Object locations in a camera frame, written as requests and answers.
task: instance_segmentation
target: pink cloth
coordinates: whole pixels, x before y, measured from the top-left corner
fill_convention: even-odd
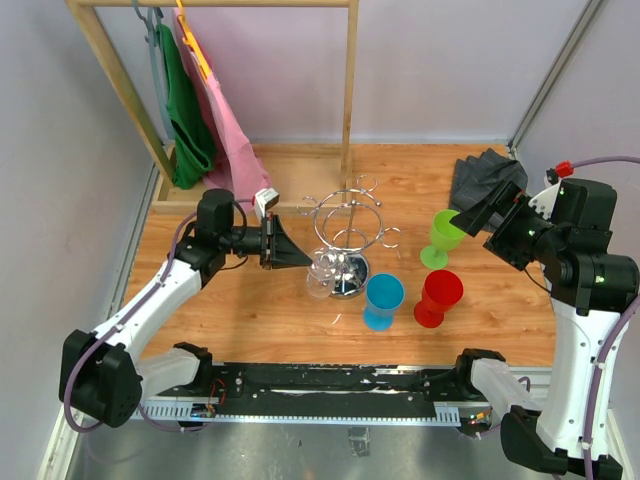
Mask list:
[[[183,31],[178,22],[179,14],[180,10],[174,8],[173,26],[176,36],[180,37],[176,41],[180,58],[193,82],[202,118],[211,131],[218,150],[214,159],[214,169],[202,180],[208,188],[225,188],[232,191],[237,199],[253,198],[258,190],[271,186],[271,178],[262,161],[253,153],[249,139],[242,132],[222,94],[220,83],[213,73],[213,63],[200,46],[212,70],[206,82],[202,79],[195,55],[182,41]],[[243,204],[242,207],[250,210],[251,204]]]

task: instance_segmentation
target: wooden tabletop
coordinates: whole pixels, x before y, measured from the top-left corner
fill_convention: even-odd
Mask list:
[[[220,272],[187,301],[152,339],[145,356],[186,341],[208,347],[216,361],[451,365],[464,348],[476,347],[497,350],[512,365],[550,366],[555,321],[548,297],[524,273],[482,248],[484,233],[465,237],[450,252],[447,268],[461,278],[464,296],[444,323],[426,329],[413,319],[430,272],[420,263],[420,250],[429,243],[433,215],[448,206],[455,161],[489,147],[504,153],[504,147],[495,145],[353,147],[354,174],[377,179],[373,194],[383,202],[385,226],[403,231],[400,256],[381,245],[365,254],[373,274],[392,273],[405,286],[405,302],[389,330],[373,332],[364,325],[364,295],[314,299],[306,290],[306,269],[264,271],[252,257],[242,268]],[[149,216],[127,298],[157,272],[180,220]],[[359,228],[375,230],[374,219],[365,211],[356,221]],[[340,222],[346,219],[330,228],[341,228]],[[310,218],[284,217],[282,223],[303,250],[321,245]],[[228,257],[227,265],[236,261]],[[536,266],[529,269],[542,279]]]

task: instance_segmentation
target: red connector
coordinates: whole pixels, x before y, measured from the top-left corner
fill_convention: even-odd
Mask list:
[[[556,165],[556,173],[560,178],[573,175],[573,165],[571,165],[571,162],[569,161],[559,163],[558,165]]]

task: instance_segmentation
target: green cloth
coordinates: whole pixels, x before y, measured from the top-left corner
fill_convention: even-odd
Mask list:
[[[167,111],[176,134],[177,165],[173,184],[187,189],[213,170],[216,146],[202,119],[196,91],[184,70],[171,30],[160,25],[158,35],[161,36],[167,74]]]

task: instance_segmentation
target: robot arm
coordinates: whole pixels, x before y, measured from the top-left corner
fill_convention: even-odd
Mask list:
[[[236,227],[233,194],[205,192],[196,220],[140,293],[92,332],[76,330],[67,337],[60,400],[118,427],[149,396],[177,385],[211,385],[213,359],[204,348],[181,343],[158,357],[139,361],[140,355],[173,312],[223,269],[227,254],[259,255],[265,269],[311,264],[286,235],[279,217],[266,211],[275,202],[277,192],[265,202],[256,202],[259,227],[248,227],[244,214],[243,225]]]
[[[584,452],[589,450],[596,478],[622,475],[608,455],[605,426],[617,349],[626,327],[614,339],[606,362],[595,362],[640,283],[631,258],[607,253],[615,203],[616,192],[598,182],[565,179],[530,198],[505,181],[451,222],[475,236],[497,212],[504,221],[485,248],[518,270],[534,260],[544,266],[557,324],[544,408],[513,379],[499,354],[465,350],[457,365],[465,389],[482,393],[502,419],[507,458],[536,471],[584,475]],[[603,374],[593,438],[587,444],[583,432],[595,368]]]

